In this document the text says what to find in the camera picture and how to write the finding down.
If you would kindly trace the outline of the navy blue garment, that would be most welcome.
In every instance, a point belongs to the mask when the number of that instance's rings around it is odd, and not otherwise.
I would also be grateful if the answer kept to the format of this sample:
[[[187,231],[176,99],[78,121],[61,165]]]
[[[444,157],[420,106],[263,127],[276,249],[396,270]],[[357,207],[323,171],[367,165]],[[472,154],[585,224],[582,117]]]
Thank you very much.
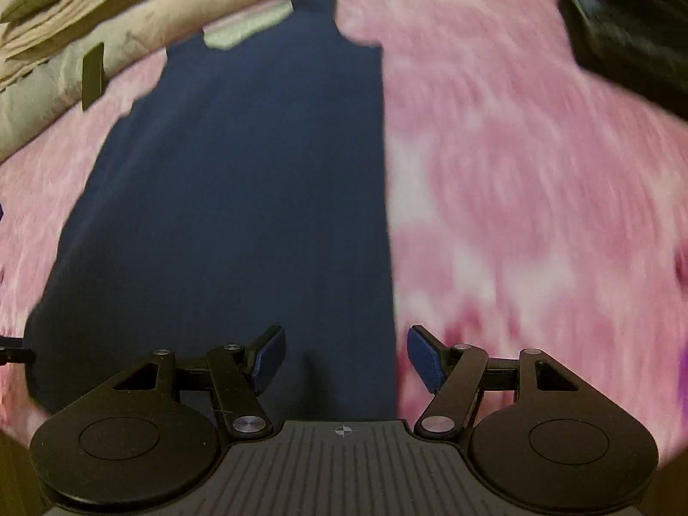
[[[336,0],[230,50],[171,47],[108,134],[28,319],[28,386],[56,412],[168,348],[285,329],[273,419],[396,411],[381,51]]]

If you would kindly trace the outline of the stack of folded dark clothes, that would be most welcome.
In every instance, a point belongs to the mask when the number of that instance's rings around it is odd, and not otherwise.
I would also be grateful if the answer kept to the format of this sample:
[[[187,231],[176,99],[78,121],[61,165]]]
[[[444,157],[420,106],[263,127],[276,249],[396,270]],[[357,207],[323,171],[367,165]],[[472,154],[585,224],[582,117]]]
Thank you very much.
[[[577,64],[687,118],[687,0],[559,0]]]

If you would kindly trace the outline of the black tag on pillow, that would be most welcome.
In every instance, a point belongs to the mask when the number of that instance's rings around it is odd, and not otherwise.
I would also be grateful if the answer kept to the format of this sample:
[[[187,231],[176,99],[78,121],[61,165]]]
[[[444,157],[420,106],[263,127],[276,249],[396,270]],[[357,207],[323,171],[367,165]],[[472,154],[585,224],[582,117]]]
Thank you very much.
[[[82,62],[82,110],[88,110],[105,92],[103,42],[87,51]]]

